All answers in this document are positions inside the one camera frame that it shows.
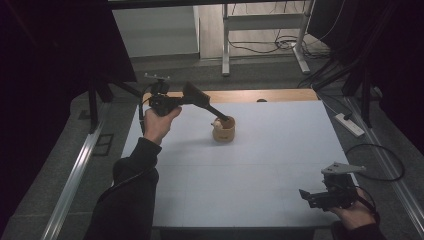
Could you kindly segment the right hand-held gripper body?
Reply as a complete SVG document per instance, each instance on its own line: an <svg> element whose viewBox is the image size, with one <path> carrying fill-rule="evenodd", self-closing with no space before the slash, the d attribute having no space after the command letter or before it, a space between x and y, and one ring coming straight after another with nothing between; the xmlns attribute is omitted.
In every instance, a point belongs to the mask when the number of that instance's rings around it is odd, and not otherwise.
<svg viewBox="0 0 424 240"><path fill-rule="evenodd" d="M322 210L328 211L330 208L349 208L358 198L352 173L359 173L366 170L365 166L355 166L334 162L330 166L321 170L323 183L326 192L310 193L309 201L321 202Z"/></svg>

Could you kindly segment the dark curtain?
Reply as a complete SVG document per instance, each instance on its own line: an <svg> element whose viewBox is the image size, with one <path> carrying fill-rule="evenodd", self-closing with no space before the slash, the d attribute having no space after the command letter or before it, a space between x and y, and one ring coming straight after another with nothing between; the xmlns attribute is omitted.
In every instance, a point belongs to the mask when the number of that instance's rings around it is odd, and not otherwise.
<svg viewBox="0 0 424 240"><path fill-rule="evenodd" d="M308 32L323 41L343 65L354 62L382 19L397 3L343 92L352 95L366 78L382 93L380 107L424 154L424 0L316 0Z"/></svg>
<svg viewBox="0 0 424 240"><path fill-rule="evenodd" d="M93 81L135 78L108 0L0 0L0 235Z"/></svg>

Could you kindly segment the aluminium rail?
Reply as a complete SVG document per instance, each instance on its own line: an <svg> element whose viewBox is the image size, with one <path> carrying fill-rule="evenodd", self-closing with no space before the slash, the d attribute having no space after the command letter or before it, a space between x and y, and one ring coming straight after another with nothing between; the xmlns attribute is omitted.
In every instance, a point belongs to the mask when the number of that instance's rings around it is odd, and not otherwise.
<svg viewBox="0 0 424 240"><path fill-rule="evenodd" d="M110 107L110 103L103 103L101 105L99 123L94 131L87 135L40 240L57 240L93 149L106 122Z"/></svg>
<svg viewBox="0 0 424 240"><path fill-rule="evenodd" d="M376 145L376 147L373 148L373 151L375 152L377 161L385 175L390 178L398 176L400 171L395 167L394 155L381 148L382 143L375 130L371 127L370 123L367 123L361 117L360 105L353 97L345 97L344 101L353 112L352 118L364 130L366 141L369 144ZM419 204L417 198L407 186L405 178L393 181L392 186L421 240L424 240L424 208Z"/></svg>

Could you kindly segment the person's right hand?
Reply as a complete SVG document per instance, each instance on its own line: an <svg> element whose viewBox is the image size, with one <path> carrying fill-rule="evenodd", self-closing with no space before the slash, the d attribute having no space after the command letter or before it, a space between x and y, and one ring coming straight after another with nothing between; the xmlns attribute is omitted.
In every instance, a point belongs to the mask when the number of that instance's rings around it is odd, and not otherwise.
<svg viewBox="0 0 424 240"><path fill-rule="evenodd" d="M341 220L347 230L354 230L376 223L371 211L359 201L356 201L349 208L331 208L330 211Z"/></svg>

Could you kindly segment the tan wooden cup with figurine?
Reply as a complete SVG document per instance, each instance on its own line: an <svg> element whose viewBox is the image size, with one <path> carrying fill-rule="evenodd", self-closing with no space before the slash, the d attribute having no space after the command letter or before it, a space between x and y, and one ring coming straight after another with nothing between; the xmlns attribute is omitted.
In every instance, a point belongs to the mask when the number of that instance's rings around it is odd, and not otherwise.
<svg viewBox="0 0 424 240"><path fill-rule="evenodd" d="M229 116L227 121L216 118L213 126L212 136L217 142L231 142L235 137L235 120Z"/></svg>

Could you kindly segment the white desk frame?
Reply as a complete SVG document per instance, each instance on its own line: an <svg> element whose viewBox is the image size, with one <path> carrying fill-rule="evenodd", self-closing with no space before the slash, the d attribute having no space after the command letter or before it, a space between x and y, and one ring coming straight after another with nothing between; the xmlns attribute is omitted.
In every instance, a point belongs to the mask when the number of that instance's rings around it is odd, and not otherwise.
<svg viewBox="0 0 424 240"><path fill-rule="evenodd" d="M309 0L308 6L303 13L282 13L270 15L241 15L229 16L228 5L223 4L223 55L222 55L222 75L230 75L229 56L229 33L231 31L249 30L271 30L271 29L296 29L298 36L295 43L290 43L289 47L295 55L301 72L309 74L310 68L304 59L302 43L306 34L309 19L315 0Z"/></svg>

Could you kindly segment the white table mat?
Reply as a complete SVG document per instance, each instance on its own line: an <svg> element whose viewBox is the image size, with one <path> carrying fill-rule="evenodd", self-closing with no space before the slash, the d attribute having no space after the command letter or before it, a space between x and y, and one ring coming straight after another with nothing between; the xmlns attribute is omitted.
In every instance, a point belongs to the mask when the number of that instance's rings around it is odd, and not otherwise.
<svg viewBox="0 0 424 240"><path fill-rule="evenodd" d="M324 227L332 213L299 192L322 192L323 168L346 157L320 101L222 103L235 138L212 137L211 113L187 105L162 142L157 228Z"/></svg>

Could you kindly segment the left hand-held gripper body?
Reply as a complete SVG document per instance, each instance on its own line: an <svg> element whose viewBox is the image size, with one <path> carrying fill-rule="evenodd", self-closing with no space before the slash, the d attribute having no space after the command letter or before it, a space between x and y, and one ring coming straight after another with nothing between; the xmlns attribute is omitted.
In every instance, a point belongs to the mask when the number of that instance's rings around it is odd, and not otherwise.
<svg viewBox="0 0 424 240"><path fill-rule="evenodd" d="M155 79L155 82L150 84L150 94L149 106L155 110L159 116L166 116L170 112L169 107L169 96L167 95L170 85L167 83L167 80L170 77L162 77L156 74L154 75L144 75L145 78Z"/></svg>

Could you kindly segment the white power strip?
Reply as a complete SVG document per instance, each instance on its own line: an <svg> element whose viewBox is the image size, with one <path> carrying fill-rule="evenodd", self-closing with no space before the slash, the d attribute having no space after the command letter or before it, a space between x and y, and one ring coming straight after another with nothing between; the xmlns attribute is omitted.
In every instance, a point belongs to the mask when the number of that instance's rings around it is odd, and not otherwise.
<svg viewBox="0 0 424 240"><path fill-rule="evenodd" d="M335 116L335 119L338 123L340 123L343 127L345 127L355 137L360 137L360 136L365 134L364 130L361 129L351 119L350 120L344 120L343 119L344 116L345 115L343 113L339 113Z"/></svg>

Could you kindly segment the person's left hand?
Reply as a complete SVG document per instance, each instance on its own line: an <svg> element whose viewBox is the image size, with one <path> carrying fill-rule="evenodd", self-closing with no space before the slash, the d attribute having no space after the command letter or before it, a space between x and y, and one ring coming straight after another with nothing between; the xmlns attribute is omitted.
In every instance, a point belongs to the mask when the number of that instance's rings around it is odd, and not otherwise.
<svg viewBox="0 0 424 240"><path fill-rule="evenodd" d="M173 109L166 116L159 116L153 109L145 111L144 126L145 133L143 137L147 140L160 145L163 138L171 129L172 121L180 115L182 111L181 107Z"/></svg>

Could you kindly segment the black metal stand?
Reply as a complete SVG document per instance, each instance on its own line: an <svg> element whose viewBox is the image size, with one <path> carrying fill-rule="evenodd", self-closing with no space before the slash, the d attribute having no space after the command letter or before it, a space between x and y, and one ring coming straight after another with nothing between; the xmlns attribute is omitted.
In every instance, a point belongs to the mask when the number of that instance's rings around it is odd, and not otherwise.
<svg viewBox="0 0 424 240"><path fill-rule="evenodd" d="M89 131L90 134L93 134L100 125L97 97L100 97L103 103L111 103L114 98L110 84L121 88L122 90L134 95L137 98L142 97L142 93L139 90L136 90L125 82L119 81L107 75L90 80L88 82L89 112L91 123Z"/></svg>
<svg viewBox="0 0 424 240"><path fill-rule="evenodd" d="M368 72L364 63L361 60L355 60L351 64L343 67L340 71L330 75L322 82L313 84L312 89L314 91L318 91L345 75L348 76L348 79L342 86L342 94L344 96L353 96L358 88L361 88L360 114L366 126L371 128L372 125L370 122L369 113L371 100L371 80L368 77Z"/></svg>

